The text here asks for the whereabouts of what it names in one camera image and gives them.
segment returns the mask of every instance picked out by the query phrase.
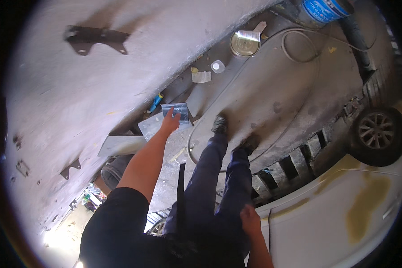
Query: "car body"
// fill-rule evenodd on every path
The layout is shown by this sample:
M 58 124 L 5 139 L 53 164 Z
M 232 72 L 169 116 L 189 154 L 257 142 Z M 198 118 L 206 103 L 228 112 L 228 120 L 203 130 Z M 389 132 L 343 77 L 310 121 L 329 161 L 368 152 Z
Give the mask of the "car body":
M 402 100 L 394 108 L 402 114 Z M 401 204 L 402 155 L 374 167 L 346 154 L 309 184 L 256 211 L 276 268 L 352 267 L 384 240 Z

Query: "air hose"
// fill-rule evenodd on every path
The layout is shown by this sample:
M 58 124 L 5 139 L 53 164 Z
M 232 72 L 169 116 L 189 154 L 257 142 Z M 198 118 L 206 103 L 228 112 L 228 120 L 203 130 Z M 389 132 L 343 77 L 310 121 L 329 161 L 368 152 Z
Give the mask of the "air hose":
M 313 33 L 313 34 L 325 36 L 325 37 L 327 37 L 328 39 L 335 40 L 335 41 L 337 41 L 337 42 L 343 43 L 343 44 L 345 44 L 345 45 L 347 45 L 347 46 L 349 46 L 349 47 L 351 47 L 351 48 L 353 48 L 353 49 L 355 49 L 355 50 L 362 51 L 362 52 L 367 52 L 367 51 L 374 45 L 374 43 L 375 43 L 375 41 L 376 41 L 376 36 L 377 36 L 377 33 L 376 33 L 376 31 L 375 31 L 375 36 L 374 36 L 374 40 L 373 40 L 372 44 L 371 44 L 367 49 L 360 49 L 360 48 L 357 48 L 357 47 L 355 47 L 355 46 L 353 46 L 353 45 L 351 45 L 351 44 L 349 44 L 349 43 L 347 43 L 347 42 L 345 42 L 345 41 L 343 41 L 343 40 L 339 40 L 338 38 L 331 37 L 332 24 L 331 24 L 331 26 L 330 26 L 329 35 L 322 34 L 322 33 L 316 32 L 316 31 L 311 30 L 311 29 L 305 29 L 305 28 L 300 28 L 300 27 L 294 27 L 294 28 L 283 29 L 283 30 L 281 30 L 281 31 L 279 31 L 279 32 L 277 32 L 277 33 L 271 35 L 271 36 L 264 42 L 264 45 L 265 45 L 265 43 L 267 43 L 269 40 L 275 39 L 276 37 L 282 35 L 282 49 L 283 49 L 283 52 L 284 52 L 285 56 L 286 56 L 289 60 L 291 60 L 291 61 L 293 61 L 293 62 L 296 62 L 296 63 L 308 63 L 308 62 L 311 62 L 311 61 L 316 60 L 316 63 L 317 63 L 317 64 L 316 64 L 316 75 L 315 75 L 315 78 L 313 79 L 313 83 L 312 83 L 311 87 L 307 90 L 307 93 L 306 93 L 306 95 L 305 95 L 305 97 L 304 97 L 304 101 L 302 102 L 300 108 L 299 108 L 298 111 L 296 112 L 296 114 L 295 114 L 295 116 L 293 117 L 293 119 L 292 119 L 292 120 L 289 122 L 289 124 L 286 126 L 286 128 L 284 129 L 284 131 L 280 134 L 280 136 L 279 136 L 265 151 L 263 151 L 261 154 L 259 154 L 259 155 L 258 155 L 257 157 L 255 157 L 254 159 L 250 160 L 250 162 L 256 160 L 257 158 L 259 158 L 259 157 L 260 157 L 261 155 L 263 155 L 264 153 L 268 153 L 268 152 L 270 151 L 270 149 L 271 149 L 271 148 L 284 136 L 284 134 L 289 130 L 289 128 L 290 128 L 290 126 L 292 125 L 293 121 L 296 119 L 296 117 L 299 115 L 299 112 L 300 112 L 301 109 L 304 107 L 305 102 L 306 102 L 308 96 L 310 95 L 310 93 L 311 93 L 312 89 L 314 88 L 314 85 L 315 85 L 315 83 L 316 83 L 316 81 L 317 81 L 317 78 L 318 78 L 318 75 L 319 75 L 319 72 L 320 72 L 320 60 L 318 59 L 318 57 L 320 56 L 321 52 L 323 51 L 323 48 L 322 48 L 319 52 L 317 52 L 317 51 L 316 51 L 316 47 L 314 46 L 314 43 L 311 41 L 311 39 L 310 39 L 304 32 L 309 32 L 309 33 Z M 294 34 L 294 33 L 295 33 L 295 34 L 299 34 L 299 35 L 301 35 L 304 39 L 306 39 L 306 40 L 308 41 L 309 46 L 310 46 L 311 50 L 312 50 L 313 53 L 314 53 L 314 56 L 313 56 L 313 57 L 311 57 L 310 59 L 308 59 L 308 60 L 306 60 L 306 61 L 300 61 L 300 60 L 295 59 L 295 58 L 293 58 L 292 56 L 290 56 L 290 54 L 288 53 L 288 51 L 287 51 L 287 49 L 286 49 L 285 39 L 286 39 L 286 36 L 287 36 L 287 35 L 292 34 L 292 33 L 293 33 L 293 34 Z M 239 76 L 239 75 L 241 74 L 241 72 L 244 70 L 244 68 L 245 68 L 246 65 L 247 65 L 247 62 L 248 62 L 250 59 L 251 59 L 251 57 L 246 59 L 246 61 L 242 64 L 242 66 L 240 67 L 240 69 L 238 70 L 238 72 L 235 74 L 235 76 L 234 76 L 234 77 L 231 79 L 231 81 L 225 86 L 225 88 L 221 91 L 221 93 L 219 94 L 219 96 L 217 96 L 217 98 L 213 101 L 213 103 L 207 108 L 207 110 L 204 112 L 204 114 L 201 116 L 201 118 L 197 121 L 197 123 L 195 124 L 195 126 L 193 126 L 192 131 L 189 133 L 188 138 L 187 138 L 187 142 L 186 142 L 186 152 L 188 153 L 189 159 L 191 159 L 192 163 L 194 163 L 195 165 L 198 163 L 198 161 L 197 161 L 196 159 L 194 159 L 193 155 L 191 154 L 191 150 L 190 150 L 191 137 L 192 137 L 194 131 L 196 130 L 196 128 L 198 127 L 198 125 L 205 119 L 205 116 L 206 116 L 206 114 L 208 113 L 208 110 L 209 110 L 213 105 L 215 105 L 215 103 L 218 101 L 218 99 L 220 99 L 220 97 L 221 97 L 223 94 L 225 94 L 225 92 L 230 88 L 230 85 L 238 78 L 238 76 Z

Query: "white car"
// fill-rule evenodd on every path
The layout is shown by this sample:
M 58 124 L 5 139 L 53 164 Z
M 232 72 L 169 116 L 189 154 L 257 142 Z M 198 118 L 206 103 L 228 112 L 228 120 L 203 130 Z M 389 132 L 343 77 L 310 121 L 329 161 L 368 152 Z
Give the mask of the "white car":
M 402 204 L 402 101 L 363 111 L 350 132 L 351 154 L 256 209 L 274 267 L 352 267 L 391 229 Z

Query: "work boot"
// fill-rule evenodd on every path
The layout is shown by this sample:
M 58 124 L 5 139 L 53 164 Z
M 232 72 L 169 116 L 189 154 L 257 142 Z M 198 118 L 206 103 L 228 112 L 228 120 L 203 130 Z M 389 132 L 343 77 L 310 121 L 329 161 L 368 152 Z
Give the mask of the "work boot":
M 225 134 L 228 133 L 228 120 L 225 115 L 218 114 L 213 122 L 213 128 L 211 129 L 214 134 Z
M 261 137 L 257 134 L 252 134 L 243 140 L 240 145 L 234 149 L 234 151 L 237 149 L 243 149 L 249 156 L 252 155 L 254 150 L 256 150 L 256 148 L 259 146 L 259 143 L 261 143 Z

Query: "forearm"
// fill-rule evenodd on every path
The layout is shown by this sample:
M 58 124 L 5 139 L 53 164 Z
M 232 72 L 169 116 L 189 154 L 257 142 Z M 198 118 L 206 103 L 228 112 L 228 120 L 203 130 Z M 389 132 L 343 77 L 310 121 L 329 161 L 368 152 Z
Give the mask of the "forearm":
M 129 187 L 152 200 L 153 190 L 162 168 L 167 133 L 163 128 L 150 139 L 131 159 L 117 187 Z
M 247 268 L 274 268 L 262 233 L 250 237 L 250 255 Z

